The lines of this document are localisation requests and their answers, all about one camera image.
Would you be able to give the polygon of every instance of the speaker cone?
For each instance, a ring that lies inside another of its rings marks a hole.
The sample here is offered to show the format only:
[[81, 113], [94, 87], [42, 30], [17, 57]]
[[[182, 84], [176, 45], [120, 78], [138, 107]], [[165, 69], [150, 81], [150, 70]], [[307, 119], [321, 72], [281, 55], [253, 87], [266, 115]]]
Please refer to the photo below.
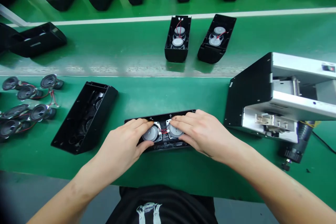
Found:
[[43, 91], [34, 88], [32, 85], [23, 86], [17, 94], [17, 98], [21, 101], [26, 99], [39, 100], [42, 96]]
[[27, 85], [28, 82], [20, 81], [17, 77], [9, 77], [2, 83], [2, 89], [4, 91], [10, 89], [20, 90], [24, 85]]
[[63, 86], [63, 81], [57, 79], [56, 75], [47, 75], [41, 81], [41, 88], [53, 88], [53, 89], [60, 89]]
[[7, 110], [3, 115], [1, 116], [3, 119], [14, 119], [14, 118], [20, 118], [22, 116], [25, 116], [25, 114], [29, 111], [29, 105], [28, 104], [21, 104], [19, 106], [16, 106], [14, 108], [11, 108], [10, 110]]
[[56, 115], [56, 109], [50, 108], [45, 104], [36, 105], [31, 111], [30, 119], [32, 121], [41, 121], [43, 119], [52, 120]]
[[0, 137], [7, 139], [10, 136], [20, 133], [30, 127], [30, 122], [20, 122], [17, 120], [8, 120], [1, 125]]

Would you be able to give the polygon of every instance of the human hand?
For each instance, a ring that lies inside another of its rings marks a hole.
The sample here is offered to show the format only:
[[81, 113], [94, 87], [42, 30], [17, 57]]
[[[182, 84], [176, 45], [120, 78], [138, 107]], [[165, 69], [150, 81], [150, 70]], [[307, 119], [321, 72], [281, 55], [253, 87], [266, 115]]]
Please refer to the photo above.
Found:
[[233, 136], [216, 117], [202, 111], [188, 112], [172, 118], [170, 124], [182, 130], [179, 137], [198, 152], [228, 164], [247, 144]]
[[127, 171], [148, 147], [154, 145], [151, 141], [144, 141], [137, 146], [140, 137], [152, 125], [152, 121], [139, 118], [110, 131], [97, 154], [79, 173], [85, 173], [84, 179], [89, 179], [88, 183], [94, 186], [94, 190], [102, 190]]

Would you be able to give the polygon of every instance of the floor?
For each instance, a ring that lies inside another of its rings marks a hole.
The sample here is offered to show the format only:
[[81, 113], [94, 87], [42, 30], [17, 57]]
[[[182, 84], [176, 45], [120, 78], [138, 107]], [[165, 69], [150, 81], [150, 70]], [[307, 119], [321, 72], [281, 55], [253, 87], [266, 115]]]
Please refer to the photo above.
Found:
[[[68, 180], [58, 178], [2, 173], [0, 189], [12, 223], [26, 223], [49, 199], [61, 190]], [[88, 206], [81, 224], [105, 223], [120, 200], [119, 187], [105, 188]], [[278, 224], [265, 204], [215, 198], [216, 218], [219, 224]]]

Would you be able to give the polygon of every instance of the green workbench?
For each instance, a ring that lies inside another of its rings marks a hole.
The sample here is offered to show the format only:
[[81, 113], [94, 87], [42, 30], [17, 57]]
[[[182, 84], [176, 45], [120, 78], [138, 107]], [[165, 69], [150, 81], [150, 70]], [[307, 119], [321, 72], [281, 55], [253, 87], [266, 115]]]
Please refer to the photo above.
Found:
[[[97, 152], [109, 130], [128, 118], [199, 108], [223, 122], [230, 78], [266, 53], [275, 51], [336, 62], [336, 43], [332, 39], [336, 31], [335, 7], [336, 0], [232, 3], [191, 0], [182, 4], [176, 0], [145, 0], [143, 5], [134, 7], [127, 0], [114, 0], [106, 12], [98, 12], [88, 0], [75, 0], [67, 12], [58, 12], [45, 0], [17, 0], [11, 10], [27, 22], [36, 22], [33, 25], [58, 23], [68, 44], [33, 59], [12, 53], [1, 55], [0, 83], [16, 75], [39, 86], [42, 76], [52, 73], [61, 76], [65, 85], [55, 91], [61, 105], [55, 120], [39, 122], [20, 137], [1, 144], [0, 170], [71, 179]], [[293, 9], [307, 9], [310, 14], [292, 15]], [[310, 9], [322, 13], [314, 14]], [[165, 16], [209, 13], [240, 15], [223, 58], [214, 65], [197, 60], [199, 46], [212, 19], [206, 17], [192, 19], [186, 62], [167, 62], [164, 46], [170, 18]], [[145, 21], [132, 19], [146, 17]], [[104, 21], [115, 18], [122, 19], [122, 23]], [[96, 19], [102, 23], [88, 22]], [[77, 20], [84, 23], [67, 23]], [[1, 18], [0, 22], [8, 23]], [[73, 156], [51, 147], [50, 143], [86, 81], [111, 85], [119, 91], [119, 96], [106, 119], [99, 146]], [[25, 102], [32, 106], [38, 103]], [[41, 101], [49, 102], [49, 97]], [[1, 111], [18, 104], [15, 91], [1, 92]], [[315, 129], [334, 149], [335, 127], [335, 122], [323, 122]], [[231, 132], [280, 166], [283, 159], [277, 156], [277, 141]], [[312, 136], [302, 163], [293, 164], [289, 174], [336, 209], [336, 195], [332, 193], [336, 184], [335, 163], [336, 155]], [[146, 153], [115, 184], [132, 187], [166, 184], [197, 195], [261, 202], [241, 176], [191, 148]]]

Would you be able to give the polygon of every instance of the white stripe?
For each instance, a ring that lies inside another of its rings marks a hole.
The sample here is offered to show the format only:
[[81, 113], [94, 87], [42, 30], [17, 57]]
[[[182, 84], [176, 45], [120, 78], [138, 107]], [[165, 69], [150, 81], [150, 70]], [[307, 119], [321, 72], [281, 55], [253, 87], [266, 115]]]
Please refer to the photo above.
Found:
[[[220, 14], [231, 17], [253, 17], [253, 16], [283, 16], [283, 15], [304, 15], [304, 14], [321, 14], [321, 13], [336, 13], [336, 7], [330, 8], [311, 8], [311, 9], [286, 9], [286, 10], [262, 10], [253, 12], [224, 12], [224, 13], [207, 13], [207, 14], [192, 14], [184, 15], [191, 16], [193, 19], [210, 19], [214, 15]], [[171, 20], [172, 16], [152, 16], [152, 17], [129, 17], [117, 19], [93, 19], [93, 20], [74, 20], [74, 21], [56, 21], [52, 22], [56, 26], [63, 25], [92, 25], [103, 23], [128, 23], [128, 22], [148, 22], [148, 21], [167, 21]], [[27, 27], [35, 27], [42, 25], [45, 22], [27, 23]], [[18, 27], [15, 24], [8, 24], [10, 27]]]

